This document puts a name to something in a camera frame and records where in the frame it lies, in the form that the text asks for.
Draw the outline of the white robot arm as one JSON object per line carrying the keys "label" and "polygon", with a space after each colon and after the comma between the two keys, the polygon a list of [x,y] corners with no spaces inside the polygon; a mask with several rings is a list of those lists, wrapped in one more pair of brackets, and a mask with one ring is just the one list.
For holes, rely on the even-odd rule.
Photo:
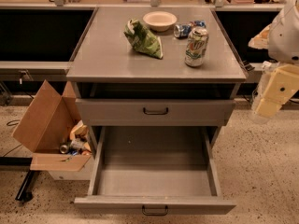
{"label": "white robot arm", "polygon": [[267,49],[276,68],[263,67],[251,110],[259,120],[273,118],[299,91],[299,1],[283,0],[285,6],[273,21],[254,36],[249,46]]}

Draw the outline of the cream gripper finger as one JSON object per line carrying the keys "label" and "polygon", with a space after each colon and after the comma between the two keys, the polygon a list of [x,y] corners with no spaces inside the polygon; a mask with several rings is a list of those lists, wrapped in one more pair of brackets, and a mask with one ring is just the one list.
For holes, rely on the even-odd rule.
{"label": "cream gripper finger", "polygon": [[299,66],[284,63],[265,71],[251,110],[258,119],[271,119],[299,91]]}

